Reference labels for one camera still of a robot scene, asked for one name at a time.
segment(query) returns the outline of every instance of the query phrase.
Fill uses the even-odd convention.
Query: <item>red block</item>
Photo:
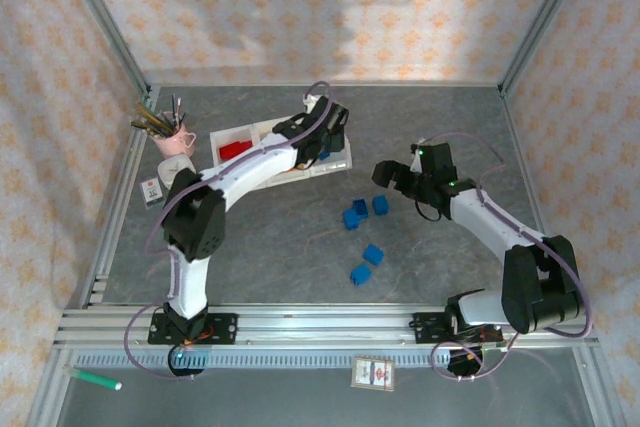
[[[253,143],[250,140],[246,142],[232,142],[231,144],[220,147],[218,152],[220,153],[220,158],[223,161],[227,161],[240,155],[245,150],[249,150],[251,147],[253,147]]]

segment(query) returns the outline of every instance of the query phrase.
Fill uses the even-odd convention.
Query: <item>pen holder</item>
[[[165,159],[178,154],[191,157],[196,147],[196,138],[196,134],[187,132],[184,125],[181,125],[178,132],[167,139],[152,137]]]

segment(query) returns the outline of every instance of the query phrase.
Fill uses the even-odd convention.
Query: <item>gray marble surface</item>
[[[174,87],[160,91],[159,108],[182,97],[186,124],[198,134],[192,158],[212,166],[209,132],[293,115],[302,110],[303,87]],[[464,130],[489,140],[507,159],[490,178],[492,198],[534,225],[522,174],[500,99],[491,88],[336,87],[335,99],[350,110],[347,136],[353,169],[255,191],[227,214],[226,239],[209,266],[210,303],[422,302],[442,304],[466,290],[499,287],[501,264],[475,237],[453,222],[430,223],[399,192],[371,181],[381,160],[410,163],[409,146],[420,137]],[[450,141],[454,162],[477,178],[495,159],[466,139]],[[148,258],[142,245],[161,206],[147,210],[138,183],[157,176],[162,157],[145,144],[124,225],[111,266],[105,302],[164,298],[168,259]],[[371,215],[346,231],[342,211],[356,198],[386,194],[390,212]],[[369,243],[385,258],[369,282],[354,287],[351,270]],[[160,235],[155,239],[160,247]]]

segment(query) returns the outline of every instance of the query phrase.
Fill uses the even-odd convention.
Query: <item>gray table surface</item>
[[[303,109],[303,87],[162,88],[158,108],[170,95],[182,97],[186,124],[198,134],[192,161],[212,166],[209,132],[293,115]],[[467,290],[498,288],[501,263],[475,237],[453,222],[426,222],[411,201],[371,181],[381,160],[410,163],[409,146],[421,137],[464,130],[490,141],[507,169],[485,185],[492,198],[534,226],[522,174],[496,89],[452,87],[337,87],[335,99],[350,110],[347,136],[353,169],[255,191],[228,213],[226,239],[209,266],[210,303],[421,302],[442,304]],[[477,178],[495,163],[471,140],[452,139],[454,162]],[[157,177],[162,157],[145,144],[104,302],[162,299],[169,286],[168,259],[148,258],[144,238],[161,206],[147,210],[139,182]],[[342,211],[351,202],[385,194],[390,212],[371,215],[346,231]],[[385,258],[369,282],[354,287],[351,270],[363,262],[369,243]],[[161,247],[160,235],[155,246]]]
[[[473,383],[398,369],[394,392],[351,387],[349,369],[215,370],[193,383],[133,369],[94,372],[120,380],[122,390],[71,379],[59,427],[593,425],[571,349],[515,349]]]

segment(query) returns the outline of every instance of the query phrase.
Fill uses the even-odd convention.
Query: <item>marker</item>
[[[72,367],[66,367],[65,370],[71,377],[100,385],[107,389],[120,390],[122,388],[122,382],[118,382],[117,380],[108,379],[107,377],[102,377],[101,375],[92,374],[91,372],[85,372],[84,370],[78,370]]]

